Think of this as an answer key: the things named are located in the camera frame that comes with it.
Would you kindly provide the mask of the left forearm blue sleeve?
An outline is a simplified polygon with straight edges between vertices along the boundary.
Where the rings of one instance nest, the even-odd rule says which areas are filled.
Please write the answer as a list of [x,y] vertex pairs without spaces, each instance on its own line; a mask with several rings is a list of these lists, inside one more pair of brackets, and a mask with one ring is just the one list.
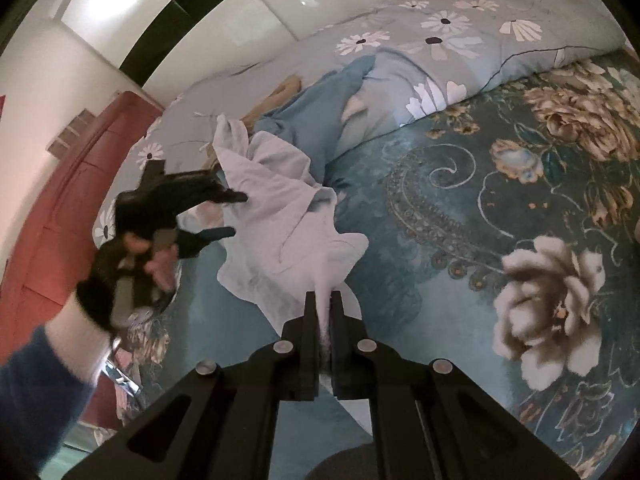
[[111,310],[74,292],[2,365],[1,465],[10,478],[37,478],[85,411],[111,352]]

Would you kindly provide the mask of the left hand in black glove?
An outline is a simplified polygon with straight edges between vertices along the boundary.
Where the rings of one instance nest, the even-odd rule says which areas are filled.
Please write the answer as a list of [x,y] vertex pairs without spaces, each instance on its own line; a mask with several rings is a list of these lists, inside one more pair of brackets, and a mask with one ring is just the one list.
[[76,297],[88,317],[111,334],[149,321],[177,290],[178,246],[155,249],[132,233],[104,243]]

